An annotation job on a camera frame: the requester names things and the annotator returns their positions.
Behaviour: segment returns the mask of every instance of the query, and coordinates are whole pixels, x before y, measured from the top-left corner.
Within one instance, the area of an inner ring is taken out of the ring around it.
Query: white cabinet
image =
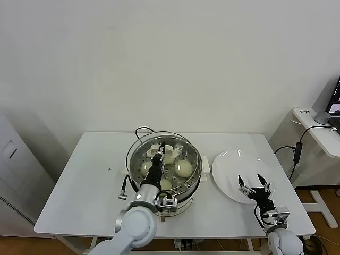
[[[55,183],[0,114],[0,235],[41,236],[33,231]]]

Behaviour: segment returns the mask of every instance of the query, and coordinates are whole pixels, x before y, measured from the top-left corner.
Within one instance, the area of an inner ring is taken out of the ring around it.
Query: power strip
[[[183,248],[184,245],[181,243],[182,239],[174,239],[174,244],[175,244],[175,248],[179,249],[180,247]],[[203,242],[204,239],[192,239],[192,245],[196,244],[196,243],[201,243]]]

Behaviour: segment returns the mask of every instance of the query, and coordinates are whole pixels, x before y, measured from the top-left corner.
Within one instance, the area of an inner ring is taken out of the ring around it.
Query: stainless steel steamer basket
[[[177,198],[178,202],[183,202],[196,191],[202,172],[202,158],[196,147],[187,138],[166,131],[148,133],[130,147],[126,156],[126,167],[139,188],[139,184],[144,180],[140,171],[141,165],[151,160],[147,156],[147,151],[151,148],[151,145],[160,145],[163,142],[172,146],[178,152],[178,156],[172,164],[165,165],[162,178],[171,182],[172,189],[170,191],[172,195]],[[175,174],[175,164],[181,159],[186,159],[191,163],[193,167],[191,176],[183,178]]]

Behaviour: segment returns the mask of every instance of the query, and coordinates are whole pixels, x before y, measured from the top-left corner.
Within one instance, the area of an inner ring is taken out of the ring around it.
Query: white wall
[[[340,72],[338,0],[0,0],[0,111],[52,176],[84,131],[260,132]]]

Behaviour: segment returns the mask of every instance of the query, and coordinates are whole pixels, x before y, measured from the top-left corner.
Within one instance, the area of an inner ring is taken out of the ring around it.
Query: white egg
[[[140,172],[143,175],[143,177],[147,176],[151,166],[152,166],[151,161],[146,161],[142,164],[142,168],[140,169]]]
[[[172,189],[171,182],[166,180],[166,179],[161,179],[160,180],[160,186],[161,186],[161,190],[170,190],[170,189]]]
[[[175,173],[179,177],[189,177],[192,174],[192,165],[185,159],[177,161],[175,164]]]

